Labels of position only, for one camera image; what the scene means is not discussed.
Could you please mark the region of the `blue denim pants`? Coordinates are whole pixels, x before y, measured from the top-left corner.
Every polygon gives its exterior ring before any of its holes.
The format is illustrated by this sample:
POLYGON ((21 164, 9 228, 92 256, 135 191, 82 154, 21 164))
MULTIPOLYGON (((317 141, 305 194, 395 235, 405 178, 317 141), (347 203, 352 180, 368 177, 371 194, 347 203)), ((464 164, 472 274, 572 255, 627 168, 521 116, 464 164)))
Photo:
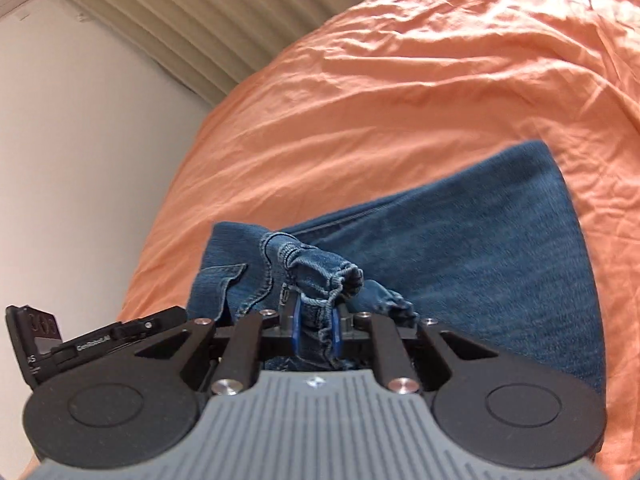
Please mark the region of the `blue denim pants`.
POLYGON ((548 146, 515 145, 437 182, 271 231, 220 222, 186 312, 229 326, 302 303, 297 351, 274 370, 348 370, 332 312, 412 327, 434 318, 485 344, 605 388, 598 293, 548 146))

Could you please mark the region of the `orange bed sheet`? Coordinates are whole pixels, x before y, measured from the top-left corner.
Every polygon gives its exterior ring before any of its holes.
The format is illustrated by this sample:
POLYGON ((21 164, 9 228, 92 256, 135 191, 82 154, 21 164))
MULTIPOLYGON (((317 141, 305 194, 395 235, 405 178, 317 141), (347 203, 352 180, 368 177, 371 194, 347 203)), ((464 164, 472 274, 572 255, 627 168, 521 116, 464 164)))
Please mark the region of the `orange bed sheet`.
POLYGON ((577 208, 603 314, 598 460, 639 467, 639 0, 366 0, 205 119, 122 316, 186 301, 216 220, 270 228, 546 142, 577 208))

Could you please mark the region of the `beige pleated curtain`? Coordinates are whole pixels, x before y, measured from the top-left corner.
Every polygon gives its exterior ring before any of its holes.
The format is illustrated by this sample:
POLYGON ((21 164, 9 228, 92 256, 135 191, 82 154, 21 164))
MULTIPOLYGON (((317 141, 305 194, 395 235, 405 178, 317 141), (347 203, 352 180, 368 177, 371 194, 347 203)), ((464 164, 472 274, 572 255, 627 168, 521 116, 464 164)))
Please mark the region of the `beige pleated curtain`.
POLYGON ((290 44, 363 0, 72 1, 217 104, 290 44))

